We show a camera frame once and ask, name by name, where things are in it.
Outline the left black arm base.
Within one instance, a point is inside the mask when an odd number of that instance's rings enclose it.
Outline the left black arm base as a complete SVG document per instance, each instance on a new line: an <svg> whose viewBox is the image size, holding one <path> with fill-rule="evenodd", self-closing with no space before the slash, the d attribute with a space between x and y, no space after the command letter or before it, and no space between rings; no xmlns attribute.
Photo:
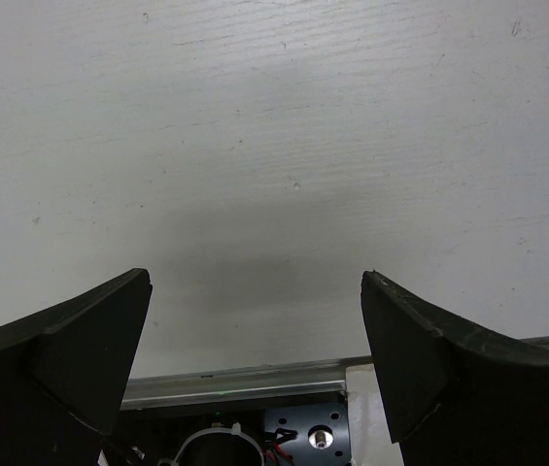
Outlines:
<svg viewBox="0 0 549 466"><path fill-rule="evenodd" d="M350 465L348 410L319 403L266 410L266 465Z"/></svg>

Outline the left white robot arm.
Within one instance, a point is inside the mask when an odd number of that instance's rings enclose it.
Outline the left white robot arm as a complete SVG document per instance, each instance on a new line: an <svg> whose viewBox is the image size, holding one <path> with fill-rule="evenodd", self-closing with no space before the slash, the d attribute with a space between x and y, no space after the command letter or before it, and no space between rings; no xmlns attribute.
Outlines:
<svg viewBox="0 0 549 466"><path fill-rule="evenodd" d="M370 271L369 358L132 381L152 292L133 269L0 326L0 465L549 465L549 337Z"/></svg>

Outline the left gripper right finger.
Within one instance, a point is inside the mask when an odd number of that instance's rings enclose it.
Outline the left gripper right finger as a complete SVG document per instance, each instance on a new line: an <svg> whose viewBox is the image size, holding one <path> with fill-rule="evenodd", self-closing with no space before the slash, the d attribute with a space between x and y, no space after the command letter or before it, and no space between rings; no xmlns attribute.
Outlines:
<svg viewBox="0 0 549 466"><path fill-rule="evenodd" d="M365 272L360 304L392 441L407 465L549 465L549 349Z"/></svg>

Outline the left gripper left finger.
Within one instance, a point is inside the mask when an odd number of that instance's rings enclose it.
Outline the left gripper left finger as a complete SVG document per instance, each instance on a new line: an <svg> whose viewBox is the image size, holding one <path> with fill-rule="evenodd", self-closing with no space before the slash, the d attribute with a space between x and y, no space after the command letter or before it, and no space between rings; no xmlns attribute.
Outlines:
<svg viewBox="0 0 549 466"><path fill-rule="evenodd" d="M134 268L0 326L0 465L97 464L152 292Z"/></svg>

